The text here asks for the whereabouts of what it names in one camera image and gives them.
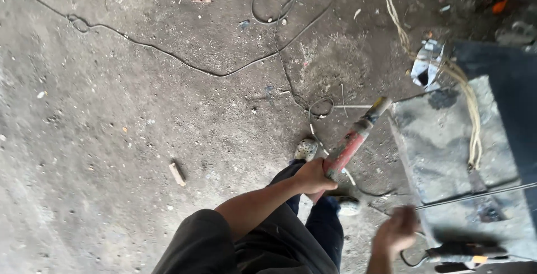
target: dark pants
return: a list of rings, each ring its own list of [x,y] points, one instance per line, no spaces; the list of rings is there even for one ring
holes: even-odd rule
[[[276,174],[269,185],[292,177],[304,164],[305,160],[291,161],[287,168]],[[298,214],[299,202],[300,195],[295,195],[285,203],[291,207],[295,214]],[[343,228],[337,217],[339,209],[339,203],[334,197],[321,197],[312,207],[308,220],[305,222],[305,227],[326,251],[338,271],[343,251]]]

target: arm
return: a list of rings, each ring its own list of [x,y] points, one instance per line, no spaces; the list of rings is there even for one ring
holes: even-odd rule
[[[414,232],[418,227],[413,206],[395,209],[392,218],[380,226],[373,238],[366,274],[392,274],[392,264],[398,253],[416,242]]]
[[[292,196],[337,188],[335,181],[324,176],[322,165],[322,158],[308,162],[293,177],[236,196],[214,209],[228,222],[233,241],[252,231]]]

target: person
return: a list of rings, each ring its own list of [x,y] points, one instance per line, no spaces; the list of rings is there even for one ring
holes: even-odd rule
[[[302,140],[267,187],[187,217],[152,273],[339,273],[344,235],[338,214],[358,202],[325,195],[300,222],[301,194],[337,188],[324,176],[323,159],[313,160],[316,150],[315,141]],[[412,206],[395,209],[373,238],[367,274],[392,273],[397,254],[415,242],[417,225]]]

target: forearm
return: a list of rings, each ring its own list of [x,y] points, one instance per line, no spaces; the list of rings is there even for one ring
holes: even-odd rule
[[[394,259],[393,253],[389,253],[386,248],[375,248],[373,246],[366,274],[392,274]]]
[[[236,241],[252,231],[276,208],[297,194],[300,194],[299,184],[293,178],[288,178],[272,186],[229,199],[218,206],[215,211],[228,222],[233,240]]]

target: left hand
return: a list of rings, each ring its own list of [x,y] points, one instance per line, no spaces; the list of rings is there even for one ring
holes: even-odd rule
[[[322,190],[337,188],[337,182],[324,176],[323,158],[318,158],[304,164],[292,177],[300,189],[300,193],[310,195]]]

